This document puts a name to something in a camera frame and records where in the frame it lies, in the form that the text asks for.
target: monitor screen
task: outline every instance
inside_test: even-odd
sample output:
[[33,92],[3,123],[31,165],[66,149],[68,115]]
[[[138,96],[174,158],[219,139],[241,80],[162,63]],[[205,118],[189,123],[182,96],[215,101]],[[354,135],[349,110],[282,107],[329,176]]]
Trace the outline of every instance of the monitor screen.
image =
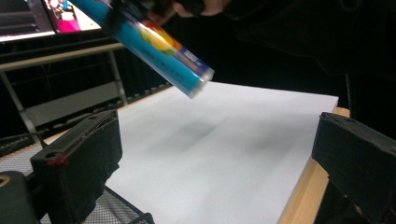
[[100,29],[100,26],[67,0],[45,0],[58,34]]
[[0,1],[0,42],[54,34],[40,0]]

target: colorful label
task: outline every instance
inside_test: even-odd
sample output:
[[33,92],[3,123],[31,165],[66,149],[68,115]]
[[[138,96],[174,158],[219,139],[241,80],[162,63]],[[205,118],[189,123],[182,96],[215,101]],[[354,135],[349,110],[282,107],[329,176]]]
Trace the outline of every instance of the colorful label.
[[[110,9],[109,4],[103,1],[72,2],[98,24],[103,24]],[[192,97],[210,80],[213,70],[163,28],[148,20],[140,5],[131,1],[123,14],[125,20],[114,38],[170,83]]]

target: black fabric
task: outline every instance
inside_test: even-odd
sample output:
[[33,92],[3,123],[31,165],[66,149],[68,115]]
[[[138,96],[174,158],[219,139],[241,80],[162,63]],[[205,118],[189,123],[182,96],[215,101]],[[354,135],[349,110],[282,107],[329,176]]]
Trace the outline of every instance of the black fabric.
[[[245,5],[253,4],[257,10],[245,9],[246,17],[241,16]],[[394,0],[233,0],[225,15],[235,20],[238,38],[314,58],[329,75],[392,77],[394,5]]]

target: white surface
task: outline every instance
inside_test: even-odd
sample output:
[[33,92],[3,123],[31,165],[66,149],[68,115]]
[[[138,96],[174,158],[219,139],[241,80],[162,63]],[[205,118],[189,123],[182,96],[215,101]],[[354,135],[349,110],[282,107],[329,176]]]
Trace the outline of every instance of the white surface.
[[158,224],[276,223],[337,98],[210,82],[119,112],[123,157],[107,181]]

